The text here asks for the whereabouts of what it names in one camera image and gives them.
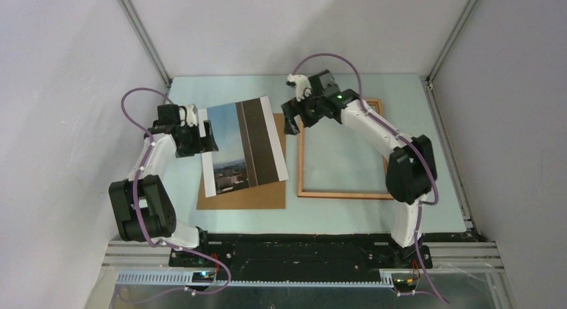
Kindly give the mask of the landscape photo print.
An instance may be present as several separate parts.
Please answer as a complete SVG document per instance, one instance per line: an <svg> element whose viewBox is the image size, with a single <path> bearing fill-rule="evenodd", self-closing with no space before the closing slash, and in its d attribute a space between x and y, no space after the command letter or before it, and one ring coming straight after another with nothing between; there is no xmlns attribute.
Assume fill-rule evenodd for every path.
<svg viewBox="0 0 567 309"><path fill-rule="evenodd" d="M205 178L205 196L288 180L285 154L271 102L262 96L202 108L210 120L218 152L210 152L213 172Z"/></svg>

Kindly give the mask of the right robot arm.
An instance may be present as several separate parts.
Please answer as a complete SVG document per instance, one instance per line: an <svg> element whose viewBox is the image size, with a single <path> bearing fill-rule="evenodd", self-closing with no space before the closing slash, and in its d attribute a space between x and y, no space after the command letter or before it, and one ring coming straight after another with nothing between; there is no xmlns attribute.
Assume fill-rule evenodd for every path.
<svg viewBox="0 0 567 309"><path fill-rule="evenodd" d="M412 245L421 237L421 213L429 192L439 198L437 168L431 140L421 135L409 136L374 111L360 92L341 90L332 73L324 70L312 76L290 74L286 84L295 96L281 105L286 135L297 135L300 127L315 125L322 118L362 135L387 158L385 184L399 202L394 229L390 236L396 243L389 249L393 265L405 268L416 258Z"/></svg>

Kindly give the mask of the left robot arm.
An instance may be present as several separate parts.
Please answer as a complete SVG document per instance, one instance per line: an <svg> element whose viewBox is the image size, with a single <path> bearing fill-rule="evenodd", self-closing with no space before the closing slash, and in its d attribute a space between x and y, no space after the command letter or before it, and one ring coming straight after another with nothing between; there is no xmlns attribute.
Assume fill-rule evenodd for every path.
<svg viewBox="0 0 567 309"><path fill-rule="evenodd" d="M195 105L164 104L144 131L144 146L128 177L109 186L118 232L124 241L186 248L194 266L204 266L211 248L200 241L201 230L181 223L162 177L175 159L219 150L211 122L199 117Z"/></svg>

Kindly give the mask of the brown backing board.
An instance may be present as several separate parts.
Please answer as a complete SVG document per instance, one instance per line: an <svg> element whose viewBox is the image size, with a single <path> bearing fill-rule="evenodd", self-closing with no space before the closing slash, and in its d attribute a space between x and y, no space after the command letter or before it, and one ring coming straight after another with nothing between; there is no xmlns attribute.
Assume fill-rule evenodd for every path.
<svg viewBox="0 0 567 309"><path fill-rule="evenodd" d="M253 210L253 209L285 209L286 180L254 186L237 191L228 191L212 197L205 196L205 178L213 172L208 165L211 153L205 153L201 162L201 183L199 186L197 210Z"/></svg>

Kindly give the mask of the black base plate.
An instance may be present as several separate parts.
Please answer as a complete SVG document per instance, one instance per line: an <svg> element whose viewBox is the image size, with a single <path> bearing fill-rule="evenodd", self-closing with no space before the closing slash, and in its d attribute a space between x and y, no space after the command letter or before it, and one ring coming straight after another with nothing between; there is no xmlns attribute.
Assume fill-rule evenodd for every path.
<svg viewBox="0 0 567 309"><path fill-rule="evenodd" d="M401 248L385 233L308 235L204 233L197 250L225 264L172 250L172 268L213 268L238 282L378 283L381 270L433 267L429 247Z"/></svg>

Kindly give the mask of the right aluminium corner post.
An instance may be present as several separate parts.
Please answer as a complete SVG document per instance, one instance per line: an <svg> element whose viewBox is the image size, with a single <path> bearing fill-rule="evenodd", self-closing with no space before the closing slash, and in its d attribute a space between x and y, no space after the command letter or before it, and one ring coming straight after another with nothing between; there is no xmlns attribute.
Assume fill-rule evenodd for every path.
<svg viewBox="0 0 567 309"><path fill-rule="evenodd" d="M445 60L448 58L453 46L455 45L457 39L461 35L461 32L464 30L465 25L469 21L469 18L473 11L475 10L477 4L480 0L467 0L465 6L461 10L455 24L451 28L445 43L443 44L439 55L436 57L432 68L430 69L426 81L427 85L430 89L433 89L433 85L435 83L435 79L438 76Z"/></svg>

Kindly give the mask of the aluminium corner post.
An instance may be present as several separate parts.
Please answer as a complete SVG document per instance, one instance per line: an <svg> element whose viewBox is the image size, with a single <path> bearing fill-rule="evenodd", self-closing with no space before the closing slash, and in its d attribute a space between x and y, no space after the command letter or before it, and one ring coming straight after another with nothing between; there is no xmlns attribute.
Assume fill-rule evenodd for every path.
<svg viewBox="0 0 567 309"><path fill-rule="evenodd" d="M117 0L119 6L123 10L134 34L137 36L142 48L146 52L152 66L158 73L160 79L166 88L170 88L172 78L167 72L165 64L160 57L158 50L153 43L153 40L146 29L142 18L140 17L137 9L132 0Z"/></svg>
<svg viewBox="0 0 567 309"><path fill-rule="evenodd" d="M480 0L467 0L465 6L461 10L455 24L451 28L445 43L443 44L439 55L436 57L432 68L430 69L426 81L427 85L430 89L433 89L433 85L435 83L435 79L438 76L445 60L448 58L453 46L455 45L457 39L461 35L461 32L464 30L465 25L469 21L469 18L473 11L475 10L477 4Z"/></svg>

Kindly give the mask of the left aluminium corner post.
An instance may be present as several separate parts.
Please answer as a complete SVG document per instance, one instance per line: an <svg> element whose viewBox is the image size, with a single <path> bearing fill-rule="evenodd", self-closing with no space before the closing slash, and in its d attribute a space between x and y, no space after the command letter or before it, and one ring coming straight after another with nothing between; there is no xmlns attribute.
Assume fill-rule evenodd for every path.
<svg viewBox="0 0 567 309"><path fill-rule="evenodd" d="M142 18L140 17L137 9L132 0L117 0L119 6L123 10L134 34L137 36L142 48L146 52L152 66L158 73L160 79L166 88L170 88L172 78L167 72L165 64L160 57L158 50L153 43L153 40L146 29Z"/></svg>

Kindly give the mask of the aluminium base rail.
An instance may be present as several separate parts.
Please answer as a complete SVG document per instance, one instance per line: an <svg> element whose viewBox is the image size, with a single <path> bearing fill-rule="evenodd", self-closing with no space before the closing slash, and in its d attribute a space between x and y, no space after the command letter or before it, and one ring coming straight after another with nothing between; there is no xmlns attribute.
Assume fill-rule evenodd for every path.
<svg viewBox="0 0 567 309"><path fill-rule="evenodd" d="M502 273L505 271L494 242L430 242L435 273ZM145 243L111 241L101 267L161 270L168 267L170 249Z"/></svg>

